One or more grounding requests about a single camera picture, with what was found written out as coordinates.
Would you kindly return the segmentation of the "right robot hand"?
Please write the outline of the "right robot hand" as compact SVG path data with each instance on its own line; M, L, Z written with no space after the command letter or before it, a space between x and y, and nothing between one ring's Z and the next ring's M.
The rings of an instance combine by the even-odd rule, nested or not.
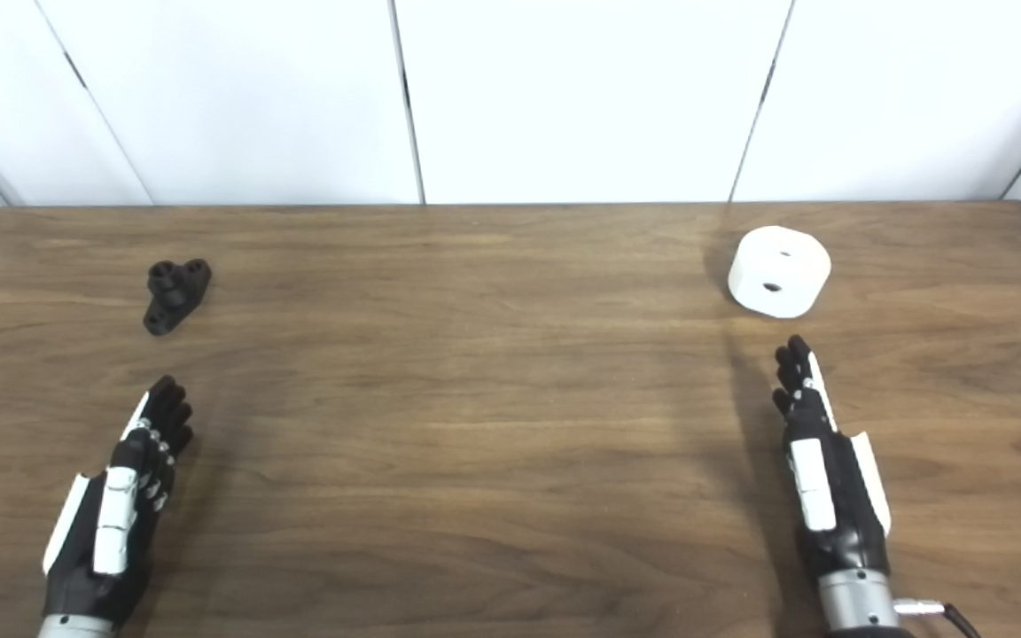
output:
M811 578L840 571L892 572L887 500L868 437L838 428L817 355L800 335L775 353L783 455L794 477L801 521L799 557Z

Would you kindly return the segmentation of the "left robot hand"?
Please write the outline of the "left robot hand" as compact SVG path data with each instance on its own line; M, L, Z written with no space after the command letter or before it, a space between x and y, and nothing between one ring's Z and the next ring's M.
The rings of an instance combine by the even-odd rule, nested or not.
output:
M193 440L186 389L166 375L144 392L108 464L76 475L42 557L41 637L116 637L142 601L151 549Z

